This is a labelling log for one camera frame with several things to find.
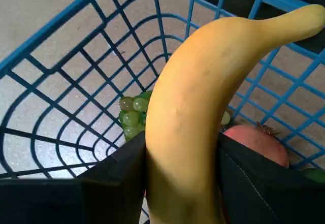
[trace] grape bunch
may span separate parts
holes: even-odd
[[[149,90],[135,97],[122,97],[120,99],[121,111],[118,119],[122,124],[126,141],[144,131],[151,94],[152,90]]]

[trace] grape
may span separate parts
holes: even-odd
[[[135,126],[139,123],[140,113],[137,111],[127,112],[123,116],[123,123],[127,126]]]
[[[120,120],[121,123],[123,123],[123,116],[126,114],[125,111],[120,111],[118,114],[118,119]]]
[[[148,110],[149,101],[143,98],[137,98],[133,102],[133,107],[136,111],[146,111]]]
[[[137,97],[138,98],[143,98],[143,99],[148,101],[148,100],[150,100],[151,94],[152,94],[152,90],[148,90],[148,91],[142,92]]]
[[[123,97],[120,99],[120,108],[123,111],[134,111],[133,108],[133,98],[131,97]]]
[[[230,122],[230,115],[228,112],[224,112],[222,120],[221,120],[221,125],[227,125]]]
[[[146,126],[145,125],[140,125],[139,129],[140,129],[140,131],[144,131],[146,129]]]
[[[129,139],[136,136],[139,132],[140,132],[140,127],[138,125],[136,125],[136,126],[127,126],[124,129],[124,134]]]

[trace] blue plastic basket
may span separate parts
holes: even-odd
[[[192,20],[192,12],[193,12],[193,6],[195,3],[204,6],[205,8],[208,8],[212,11],[215,12],[215,19],[219,18],[220,15],[222,14],[223,16],[233,16],[232,13],[223,10],[222,4],[224,0],[219,0],[218,4],[212,5],[204,0],[189,0],[189,10],[188,10],[188,15],[186,17],[182,17],[173,13],[162,13],[160,10],[160,5],[159,5],[159,0],[154,0],[155,3],[155,8],[156,8],[156,14],[146,17],[143,20],[141,20],[138,24],[135,26],[132,26],[130,21],[128,20],[124,9],[129,6],[132,2],[136,0],[127,0],[124,3],[119,3],[118,0],[112,0],[113,3],[116,6],[116,10],[113,11],[109,16],[106,16],[103,12],[103,10],[100,8],[96,0],[76,0],[74,1],[71,5],[69,5],[64,11],[62,11],[60,14],[58,14],[53,20],[51,20],[48,24],[46,24],[42,29],[40,29],[35,35],[30,37],[24,44],[22,44],[15,52],[13,52],[8,58],[6,58],[2,63],[0,63],[0,81],[4,77],[10,77],[11,79],[15,80],[19,84],[21,84],[25,90],[23,92],[20,92],[17,94],[16,99],[14,102],[10,105],[8,108],[7,112],[5,113],[2,123],[1,123],[1,131],[0,131],[0,164],[3,168],[3,171],[0,172],[0,178],[20,178],[25,175],[31,175],[31,174],[39,174],[42,173],[48,178],[52,178],[53,176],[50,174],[51,172],[54,171],[59,171],[59,170],[67,170],[72,176],[76,176],[77,174],[73,171],[76,168],[84,167],[85,169],[95,165],[99,159],[95,155],[95,146],[99,141],[104,141],[107,143],[108,147],[106,150],[106,155],[110,154],[110,152],[114,151],[115,149],[118,148],[116,145],[116,142],[120,140],[121,137],[123,137],[123,133],[120,133],[118,137],[116,137],[114,140],[108,140],[104,135],[114,126],[118,125],[120,126],[120,123],[116,116],[112,115],[107,109],[120,97],[123,96],[123,93],[135,82],[142,91],[147,90],[150,86],[154,84],[158,77],[158,72],[154,67],[154,63],[159,59],[159,58],[164,58],[166,62],[168,61],[169,56],[171,53],[167,49],[166,45],[166,40],[167,39],[174,39],[180,42],[183,42],[190,33],[190,28],[199,28],[199,26],[195,23],[193,23]],[[254,4],[251,8],[251,11],[249,13],[248,18],[254,18],[261,3],[266,3],[271,6],[274,6],[278,9],[281,9],[285,12],[289,12],[293,9],[296,9],[298,7],[301,7],[303,5],[306,5],[305,2],[302,2],[300,0],[255,0]],[[102,23],[95,28],[91,33],[85,37],[77,46],[75,46],[72,50],[70,50],[67,54],[63,56],[54,66],[51,68],[47,68],[42,64],[41,60],[37,60],[33,55],[32,52],[42,44],[50,35],[52,35],[54,32],[56,32],[63,24],[65,24],[69,19],[74,17],[77,13],[79,13],[81,10],[83,10],[87,5],[92,5],[93,8],[96,10],[98,16],[101,18]],[[113,42],[112,39],[108,36],[108,34],[105,32],[105,27],[109,25],[109,22],[116,17],[117,15],[121,15],[123,18],[126,26],[129,28],[129,31],[127,32],[126,35],[124,35],[120,40],[117,42]],[[178,37],[175,35],[166,35],[164,32],[164,27],[163,27],[163,18],[175,18],[178,19],[186,24],[186,30],[185,30],[185,37]],[[135,30],[138,29],[142,24],[152,20],[152,19],[157,19],[159,23],[159,31],[160,34],[157,37],[154,37],[153,39],[147,41],[145,44],[142,44],[140,42],[139,37],[137,36]],[[106,42],[109,45],[108,50],[100,57],[98,60],[93,60],[91,56],[86,52],[84,47],[91,42],[98,34],[101,34]],[[119,50],[119,45],[125,41],[128,37],[133,37],[139,46],[139,50],[131,56],[129,60],[125,60],[123,56],[121,55],[121,50]],[[146,53],[145,47],[147,47],[149,44],[151,44],[154,41],[161,40],[161,45],[163,48],[163,54],[158,55],[154,59],[150,59],[148,54]],[[239,92],[236,94],[241,98],[241,101],[237,107],[232,107],[234,114],[233,117],[236,117],[238,115],[241,115],[242,117],[246,118],[248,121],[255,123],[255,121],[250,117],[250,115],[245,115],[242,113],[242,108],[246,104],[253,105],[254,107],[258,108],[262,112],[264,112],[264,117],[260,120],[260,123],[265,123],[269,118],[274,119],[281,125],[283,125],[285,128],[287,128],[290,133],[287,134],[287,136],[283,139],[281,139],[281,142],[291,149],[293,152],[295,152],[297,155],[301,157],[301,160],[293,165],[295,168],[299,168],[307,163],[310,163],[311,165],[318,167],[318,165],[314,162],[315,159],[318,157],[322,156],[325,154],[325,148],[312,138],[307,137],[302,133],[302,131],[311,125],[312,123],[316,123],[317,125],[321,127],[325,127],[325,123],[319,119],[320,116],[322,116],[325,113],[325,108],[323,107],[319,111],[317,111],[314,114],[310,114],[306,112],[305,110],[301,109],[300,107],[296,106],[295,104],[291,103],[288,98],[292,95],[292,93],[298,88],[298,87],[303,87],[318,97],[325,99],[325,94],[316,88],[308,85],[307,83],[304,82],[304,80],[322,63],[324,64],[325,62],[325,50],[323,50],[320,54],[313,53],[311,51],[308,51],[304,48],[301,48],[300,46],[296,44],[289,44],[288,47],[297,52],[302,54],[303,56],[306,56],[313,61],[311,64],[308,66],[308,68],[299,76],[299,77],[294,77],[285,71],[280,70],[279,68],[273,66],[271,64],[273,58],[279,51],[279,49],[276,49],[270,53],[268,58],[266,60],[261,60],[261,69],[259,70],[257,76],[254,79],[251,78],[246,78],[246,80],[249,82],[250,86],[245,94],[240,94]],[[106,73],[99,67],[99,64],[111,53],[115,53],[116,56],[119,58],[121,61],[121,67],[112,75],[107,76]],[[62,67],[69,63],[70,59],[74,57],[77,53],[80,53],[84,56],[84,58],[89,62],[89,68],[78,78],[78,79],[73,79],[70,77],[63,69]],[[129,63],[138,55],[142,53],[144,57],[146,58],[148,64],[147,66],[141,71],[139,74],[135,74],[133,70],[130,68]],[[28,82],[21,76],[19,76],[17,73],[15,73],[15,67],[20,64],[23,60],[27,60],[30,62],[30,64],[34,65],[38,70],[41,71],[41,76],[36,79],[33,82]],[[126,69],[131,75],[132,75],[132,81],[128,83],[128,85],[123,88],[119,89],[115,84],[114,84],[114,77],[122,70]],[[144,86],[140,80],[139,76],[141,76],[147,69],[152,69],[155,79],[149,83],[149,85]],[[105,83],[103,83],[100,87],[97,88],[95,92],[92,94],[89,94],[82,86],[80,86],[80,82],[82,79],[84,79],[90,72],[96,70],[100,76],[105,80]],[[275,73],[280,74],[284,78],[290,80],[292,82],[292,86],[286,91],[285,94],[283,95],[278,95],[276,92],[266,88],[265,86],[261,85],[260,79],[266,72],[266,70],[272,70]],[[52,99],[49,96],[45,95],[42,93],[38,88],[40,84],[42,84],[46,78],[53,74],[60,74],[62,77],[64,77],[68,82],[69,86],[68,88],[56,99]],[[106,85],[110,85],[114,91],[116,92],[116,96],[106,105],[103,106],[101,105],[96,99],[96,95],[100,93]],[[250,95],[253,92],[255,88],[262,89],[265,91],[267,94],[272,96],[277,100],[276,104],[269,110],[265,109],[262,105],[259,105],[258,103],[252,101],[250,99]],[[67,94],[72,90],[72,89],[77,89],[80,93],[82,93],[86,98],[86,102],[84,102],[74,113],[69,112],[67,109],[62,107],[59,103],[67,96]],[[16,108],[19,106],[19,104],[31,93],[35,94],[42,100],[44,100],[46,103],[48,103],[48,107],[42,112],[41,116],[37,119],[37,122],[35,125],[33,125],[32,131],[31,132],[23,132],[21,130],[13,129],[8,126],[8,123],[16,110]],[[91,122],[84,122],[83,120],[79,119],[77,117],[77,114],[87,106],[89,102],[92,102],[99,110],[101,113]],[[291,107],[293,110],[297,111],[298,113],[302,114],[303,116],[306,117],[306,119],[298,125],[297,127],[293,127],[289,125],[285,120],[280,119],[279,117],[275,116],[275,112],[279,109],[279,107],[283,104],[286,104],[287,106]],[[57,110],[64,114],[66,117],[68,117],[67,121],[64,121],[62,123],[62,127],[59,130],[59,133],[56,137],[46,137],[43,136],[42,134],[39,133],[39,128],[42,120],[44,117],[46,117],[52,110]],[[93,124],[96,122],[96,120],[101,116],[101,115],[107,115],[113,122],[111,125],[108,125],[108,127],[103,131],[103,132],[97,132],[92,128]],[[77,143],[74,142],[67,142],[61,139],[61,135],[69,122],[74,121],[75,123],[81,125],[84,130],[80,133],[78,137]],[[94,134],[97,139],[94,141],[92,147],[89,146],[84,146],[79,144],[80,138],[87,132],[91,132]],[[6,156],[4,154],[4,138],[5,135],[13,135],[13,136],[19,136],[23,138],[27,138],[30,140],[30,153],[32,155],[33,160],[35,161],[37,165],[37,169],[29,169],[27,168],[26,170],[22,171],[14,171],[12,168],[12,165],[8,162],[8,159],[6,159]],[[294,136],[300,136],[303,138],[307,144],[312,144],[317,148],[317,152],[305,156],[299,150],[293,148],[288,142],[290,139],[292,139]],[[35,142],[43,141],[47,142],[49,144],[54,144],[55,145],[55,150],[57,154],[57,158],[60,161],[61,166],[57,167],[46,167],[43,166],[40,161],[38,160],[37,154],[35,152]],[[76,156],[80,160],[80,164],[70,164],[69,162],[65,162],[63,158],[60,156],[60,150],[59,146],[66,146],[74,149]],[[84,159],[81,156],[81,151],[88,151],[91,152],[94,156],[94,158],[97,161],[93,162],[85,162]]]

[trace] pomegranate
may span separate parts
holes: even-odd
[[[267,132],[249,125],[237,125],[224,134],[277,164],[289,167],[289,157],[284,146]]]

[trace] green fruit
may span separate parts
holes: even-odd
[[[227,125],[230,122],[230,115],[228,112],[224,112],[222,120],[221,120],[221,125]]]
[[[148,110],[148,105],[149,105],[149,101],[143,98],[137,98],[133,102],[133,108],[136,111],[141,111],[141,112],[146,111]]]
[[[138,98],[143,98],[143,99],[148,101],[148,100],[150,100],[151,94],[152,94],[152,90],[148,90],[148,91],[142,92],[137,97]]]
[[[145,131],[145,130],[146,130],[146,126],[140,124],[140,125],[139,125],[139,129],[140,129],[140,131]]]
[[[120,111],[120,113],[118,114],[118,119],[120,120],[121,123],[124,123],[123,122],[123,116],[126,114],[125,111]]]
[[[136,126],[139,124],[140,113],[138,111],[127,112],[123,116],[123,123],[127,126]]]
[[[133,98],[132,97],[123,97],[120,99],[119,104],[120,108],[123,111],[134,111],[133,108]]]
[[[307,168],[300,171],[301,174],[315,182],[325,183],[325,171],[319,168]]]
[[[124,129],[124,134],[125,134],[126,140],[129,140],[129,139],[133,138],[139,132],[140,132],[140,127],[138,125],[136,125],[136,126],[127,126]]]

